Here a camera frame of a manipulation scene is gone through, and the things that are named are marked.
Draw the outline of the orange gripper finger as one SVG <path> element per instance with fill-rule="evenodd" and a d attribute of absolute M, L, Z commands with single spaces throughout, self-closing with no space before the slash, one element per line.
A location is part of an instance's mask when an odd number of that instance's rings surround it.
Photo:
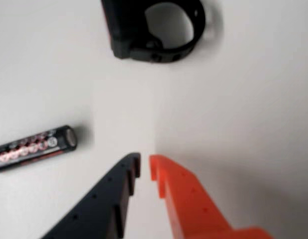
<path fill-rule="evenodd" d="M 176 239 L 269 239 L 257 227 L 234 229 L 196 175 L 163 155 L 150 155 L 151 179 L 166 202 Z"/>

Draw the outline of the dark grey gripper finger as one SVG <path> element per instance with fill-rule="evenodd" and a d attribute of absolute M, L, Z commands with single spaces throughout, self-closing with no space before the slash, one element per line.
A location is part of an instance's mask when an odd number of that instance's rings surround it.
<path fill-rule="evenodd" d="M 45 239 L 121 239 L 124 237 L 128 201 L 140 177 L 141 155 L 122 158 L 66 214 Z"/>

